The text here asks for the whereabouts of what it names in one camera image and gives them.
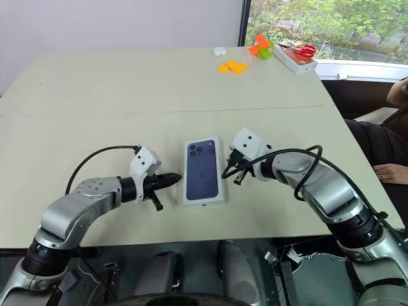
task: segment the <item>black wire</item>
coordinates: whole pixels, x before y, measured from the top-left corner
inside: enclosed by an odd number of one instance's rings
[[[78,246],[76,248],[76,251],[78,252],[79,258],[82,260],[82,262],[85,264],[85,266],[88,268],[89,271],[92,272],[92,274],[95,276],[95,278],[98,279],[98,281],[101,282],[102,286],[105,287],[105,289],[109,292],[110,296],[112,297],[112,299],[114,301],[116,301],[116,297],[113,294],[112,290],[109,288],[109,286],[106,284],[106,282],[102,279],[102,277],[99,276],[99,274],[97,273],[97,271],[95,271],[93,269],[93,267],[91,267],[91,265],[88,263],[88,261],[84,258],[84,255],[82,254],[82,250],[81,247]]]
[[[401,238],[401,236],[397,233],[397,231],[387,222],[384,220],[384,217],[382,215],[380,215],[375,209],[374,207],[370,204],[370,202],[367,200],[367,198],[365,197],[365,195],[362,193],[362,191],[360,190],[360,188],[356,185],[356,183],[353,182],[353,180],[347,175],[345,174],[339,167],[337,167],[335,164],[333,164],[331,161],[323,158],[323,157],[319,157],[317,154],[310,152],[308,150],[303,150],[303,149],[284,149],[284,150],[278,150],[278,151],[274,151],[268,154],[265,154],[264,156],[260,156],[248,163],[245,163],[239,167],[237,167],[236,169],[232,170],[229,173],[222,173],[221,178],[222,179],[226,179],[238,172],[241,172],[242,170],[245,170],[246,168],[260,162],[263,161],[266,158],[269,157],[274,157],[276,155],[279,154],[283,154],[283,153],[291,153],[291,152],[299,152],[299,153],[304,153],[306,155],[309,156],[313,156],[316,158],[319,158],[320,161],[324,162],[325,164],[327,164],[329,167],[331,167],[333,170],[335,170],[336,172],[338,172],[339,174],[341,174],[344,179],[347,181],[347,183],[349,183],[349,185],[356,191],[357,195],[361,198],[361,200],[364,202],[364,204],[366,204],[366,206],[371,209],[372,213],[377,217],[377,219],[379,220],[379,222],[381,222],[389,231],[390,233],[394,236],[395,239],[398,240],[398,242],[400,243],[400,245],[408,251],[408,243],[404,242],[404,239]]]
[[[319,164],[321,154],[323,153],[323,148],[321,145],[314,145],[313,147],[306,149],[308,151],[312,151],[316,149],[317,149],[317,157],[314,159],[312,166],[310,167],[306,175],[301,179],[299,184],[296,186],[295,191],[293,193],[295,198],[299,201],[305,201],[304,198],[299,196],[299,191],[303,187],[303,185],[306,183],[306,181],[309,179],[309,177],[312,175],[313,171],[316,169],[317,165]]]
[[[106,147],[103,149],[100,149],[98,151],[93,152],[91,155],[89,155],[87,158],[85,158],[78,166],[77,168],[74,170],[74,172],[72,173],[71,177],[69,178],[68,181],[68,185],[66,186],[65,189],[65,195],[69,194],[70,190],[71,190],[71,186],[72,183],[76,177],[76,175],[78,174],[79,170],[81,170],[82,166],[88,161],[90,160],[92,157],[94,157],[95,155],[102,153],[104,151],[108,151],[108,150],[115,150],[115,149],[133,149],[135,150],[135,152],[138,151],[139,147],[137,145],[115,145],[113,147]]]

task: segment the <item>floor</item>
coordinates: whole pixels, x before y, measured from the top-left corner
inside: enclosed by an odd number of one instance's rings
[[[266,251],[275,252],[266,239],[235,240],[246,253],[256,274],[263,293],[263,305],[285,305],[283,290],[279,279],[274,288],[278,288],[276,300],[268,298],[265,293],[275,292],[273,286],[263,282],[261,267],[259,265]],[[144,266],[150,258],[157,253],[173,250],[184,257],[184,292],[206,292],[221,295],[222,280],[218,278],[215,269],[217,242],[188,242],[174,244],[129,245],[121,247],[104,247],[95,259],[89,263],[95,270],[104,270],[104,264],[116,260],[119,264],[118,299],[131,296],[133,288]],[[18,261],[18,257],[0,257],[0,288],[5,285],[7,278]],[[89,300],[96,284],[87,275],[78,271],[78,260],[72,259],[69,267],[76,270],[80,276],[79,283],[68,294],[64,295],[59,305],[100,305],[101,294],[99,288],[94,293],[94,298]],[[263,268],[273,275],[272,269]],[[346,274],[344,263],[332,261],[326,256],[315,256],[305,260],[295,273],[294,280],[302,306],[353,306],[357,305],[357,296],[351,289],[350,281]]]

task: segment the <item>window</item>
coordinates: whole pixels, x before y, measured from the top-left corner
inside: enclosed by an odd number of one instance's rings
[[[408,65],[407,0],[251,0],[245,45],[310,43],[317,59]]]

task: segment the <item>white box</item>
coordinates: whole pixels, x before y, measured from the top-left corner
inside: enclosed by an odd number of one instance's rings
[[[189,147],[197,142],[214,142],[215,147],[215,165],[216,165],[216,177],[217,177],[217,195],[211,198],[202,198],[197,200],[189,200],[187,199],[187,162],[188,162],[188,154],[189,154]],[[221,204],[225,203],[224,197],[224,182],[221,179],[221,145],[218,137],[209,137],[199,140],[194,140],[191,142],[187,142],[184,147],[184,179],[183,179],[183,205],[185,206],[209,206],[214,204]]]
[[[275,56],[280,59],[281,62],[285,64],[286,67],[288,67],[294,74],[299,74],[303,73],[309,70],[314,70],[317,66],[317,62],[312,59],[312,62],[304,65],[299,65],[294,60],[292,60],[289,56],[287,56],[281,49],[280,46],[275,45],[272,47],[272,53],[275,54]]]

